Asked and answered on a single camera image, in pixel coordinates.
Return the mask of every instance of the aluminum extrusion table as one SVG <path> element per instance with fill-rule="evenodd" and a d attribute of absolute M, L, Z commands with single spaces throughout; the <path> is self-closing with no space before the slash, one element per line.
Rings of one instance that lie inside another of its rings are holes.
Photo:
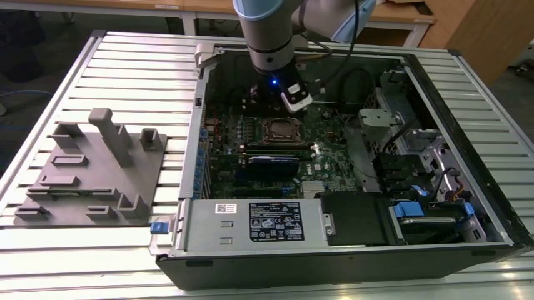
<path fill-rule="evenodd" d="M 0 181 L 0 298 L 7 299 L 529 299 L 534 252 L 481 264 L 444 279 L 254 290 L 181 291 L 150 255 L 148 228 L 16 229 L 14 212 L 55 142 L 55 123 L 86 122 L 94 107 L 114 110 L 128 132 L 170 136 L 152 215 L 175 213 L 195 97 L 195 45 L 242 39 L 107 32 L 92 37 Z M 343 49 L 346 46 L 329 45 Z M 413 53 L 476 149 L 534 232 L 534 147 L 462 57 L 444 50 L 358 46 Z M 90 124 L 83 130 L 96 130 Z M 159 245 L 169 245 L 162 236 Z"/>

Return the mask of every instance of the barcode sticker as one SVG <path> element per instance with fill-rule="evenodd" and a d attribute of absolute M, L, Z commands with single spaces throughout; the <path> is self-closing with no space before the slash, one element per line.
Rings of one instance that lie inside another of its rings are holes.
<path fill-rule="evenodd" d="M 215 213 L 217 214 L 237 214 L 238 213 L 238 204 L 215 204 Z"/>
<path fill-rule="evenodd" d="M 155 5 L 156 8 L 178 9 L 178 5 Z"/>

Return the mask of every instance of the motherboard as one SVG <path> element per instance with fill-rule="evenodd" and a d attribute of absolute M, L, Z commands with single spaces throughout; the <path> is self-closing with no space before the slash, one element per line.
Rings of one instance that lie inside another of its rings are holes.
<path fill-rule="evenodd" d="M 359 189 L 345 137 L 353 115 L 325 105 L 290 116 L 271 106 L 258 110 L 258 103 L 253 109 L 247 103 L 221 105 L 211 107 L 206 120 L 211 199 L 291 199 Z M 277 117 L 266 116 L 270 109 Z"/>

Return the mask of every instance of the power supply label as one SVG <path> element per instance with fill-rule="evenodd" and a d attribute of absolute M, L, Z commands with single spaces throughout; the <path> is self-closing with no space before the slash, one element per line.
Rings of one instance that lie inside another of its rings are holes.
<path fill-rule="evenodd" d="M 250 239 L 254 243 L 303 241 L 298 202 L 250 203 Z"/>

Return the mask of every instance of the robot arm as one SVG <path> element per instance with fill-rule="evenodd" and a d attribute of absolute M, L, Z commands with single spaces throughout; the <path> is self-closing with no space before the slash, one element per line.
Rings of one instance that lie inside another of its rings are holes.
<path fill-rule="evenodd" d="M 359 34 L 377 1 L 358 1 Z M 295 112 L 311 104 L 313 97 L 295 68 L 293 23 L 347 43 L 355 30 L 355 0 L 234 0 L 234 7 L 254 67 Z"/>

